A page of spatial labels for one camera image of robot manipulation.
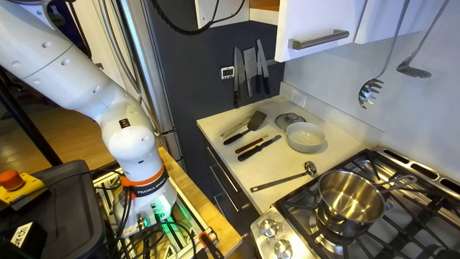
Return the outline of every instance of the dark gray wall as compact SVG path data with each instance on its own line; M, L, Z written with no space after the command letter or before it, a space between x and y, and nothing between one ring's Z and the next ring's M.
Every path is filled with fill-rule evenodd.
M158 0L166 15L179 27L195 28L194 0ZM232 107L232 79L221 80L219 67L232 64L232 48L248 48L261 38L267 59L273 59L276 27L238 23L184 36L168 27L155 12L155 33L163 64L166 92L188 174L201 188L208 179L205 148L196 119ZM277 93L281 66L270 67L271 93Z

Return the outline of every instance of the spatula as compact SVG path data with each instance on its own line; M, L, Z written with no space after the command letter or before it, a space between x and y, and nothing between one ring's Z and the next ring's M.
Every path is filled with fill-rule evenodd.
M235 139L241 138L242 135L248 133L250 130L255 130L263 123L265 116L267 116L265 113L263 113L260 110L255 110L253 113L253 116L250 118L250 120L247 122L247 129L240 132L240 133L235 133L235 135L227 138L224 141L224 145L228 145L228 143L234 142Z

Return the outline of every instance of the small bowl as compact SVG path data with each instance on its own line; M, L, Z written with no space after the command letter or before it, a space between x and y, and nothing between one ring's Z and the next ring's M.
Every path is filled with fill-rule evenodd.
M286 128L288 146L299 152L317 152L326 145L322 129L310 122L294 122Z

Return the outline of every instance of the white countertop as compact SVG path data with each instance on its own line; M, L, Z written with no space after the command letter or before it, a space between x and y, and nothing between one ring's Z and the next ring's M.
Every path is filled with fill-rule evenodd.
M237 122L250 116L254 110L261 110L267 115L261 126L257 130L250 130L230 145L222 145L224 138L219 135L225 132L225 129L234 126ZM300 154L291 149L286 142L284 132L274 123L274 118L277 115L287 112L301 115L306 120L319 125L326 135L327 148L317 154ZM320 174L352 154L366 148L362 139L356 139L334 125L313 116L283 96L274 96L198 119L198 126L258 213L265 211L276 200L303 185L311 179L311 177L300 177L260 189L257 192L251 192L248 189L250 187L301 172L304 171L304 161L313 161L317 174ZM234 152L235 148L251 142L258 136L265 135L267 138L271 138L277 133L281 135L281 139L263 148L260 152L254 154L245 161L237 159Z

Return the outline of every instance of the kitchen counter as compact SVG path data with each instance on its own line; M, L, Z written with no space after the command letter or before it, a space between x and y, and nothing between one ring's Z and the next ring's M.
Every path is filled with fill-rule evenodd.
M245 133L230 145L222 145L224 139L219 135L237 122L250 116L254 110L261 110L267 115L261 126L257 130ZM317 154L300 154L291 149L286 142L284 132L274 123L274 118L277 115L287 112L301 115L306 120L319 125L326 135L327 148ZM198 119L198 128L258 213L265 211L277 198L303 185L311 179L311 177L300 177L257 192L250 192L250 187L301 172L304 171L304 161L313 161L317 174L320 174L352 154L366 148L365 141L342 130L327 120L319 119L280 95ZM237 159L234 152L235 148L251 142L258 136L265 135L267 138L271 138L277 133L281 135L281 139L263 148L245 161Z
M158 151L169 177L185 194L204 221L215 231L218 238L217 248L225 257L231 254L241 244L241 236L232 228L225 217L219 214L215 205L201 192L175 159L163 148L159 148Z

